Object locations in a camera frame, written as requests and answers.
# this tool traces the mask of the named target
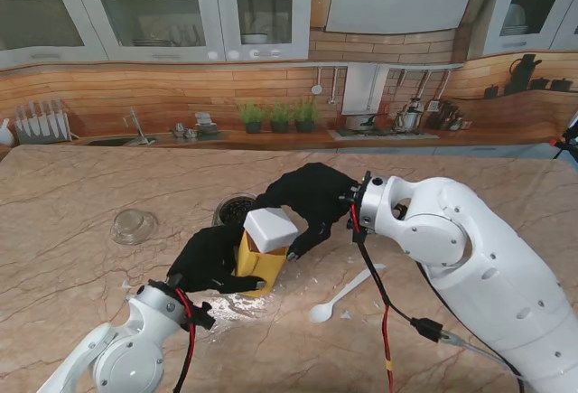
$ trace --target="faucet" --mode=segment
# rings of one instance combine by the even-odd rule
[[[154,140],[149,140],[148,138],[146,138],[145,133],[143,132],[143,129],[141,128],[141,124],[138,122],[138,117],[136,116],[136,112],[132,107],[130,108],[130,115],[123,117],[123,120],[125,121],[126,127],[128,127],[128,123],[126,122],[126,118],[129,116],[133,119],[133,124],[135,124],[136,131],[138,132],[138,138],[135,140],[135,143],[137,145],[150,145],[150,144],[154,143]]]

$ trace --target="green plant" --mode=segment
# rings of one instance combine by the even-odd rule
[[[295,106],[294,118],[297,122],[315,122],[319,111],[313,97],[304,98]]]
[[[278,99],[275,100],[273,107],[269,111],[269,119],[272,122],[289,122],[292,111],[287,104],[282,104]]]
[[[266,112],[261,107],[256,106],[252,100],[247,101],[245,104],[239,104],[238,109],[241,120],[246,124],[263,122],[266,117]]]

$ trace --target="glass cabinet door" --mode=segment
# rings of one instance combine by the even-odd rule
[[[311,0],[219,0],[227,60],[307,59]]]
[[[111,60],[223,61],[217,0],[83,0]]]
[[[496,0],[485,54],[547,50],[572,0]]]
[[[578,0],[574,0],[552,42],[552,50],[578,50]]]
[[[0,0],[0,68],[106,60],[80,0]]]

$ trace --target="cabinet handle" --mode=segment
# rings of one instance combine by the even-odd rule
[[[59,59],[61,56],[55,53],[37,52],[31,56],[33,59]]]
[[[526,44],[527,44],[527,42],[504,43],[504,44],[502,44],[502,47],[504,47],[504,48],[506,48],[506,47],[523,47]]]
[[[274,51],[274,52],[265,52],[265,51],[256,51],[255,52],[256,56],[269,56],[269,57],[275,57],[275,56],[280,56],[281,52],[280,51]]]
[[[180,59],[179,54],[153,54],[155,59]]]

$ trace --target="yellow box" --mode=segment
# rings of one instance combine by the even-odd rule
[[[286,260],[287,248],[278,248],[269,253],[260,253],[248,233],[243,234],[238,248],[237,271],[235,276],[258,276],[266,281],[266,286],[258,291],[243,292],[242,295],[261,296],[271,292],[275,280]]]

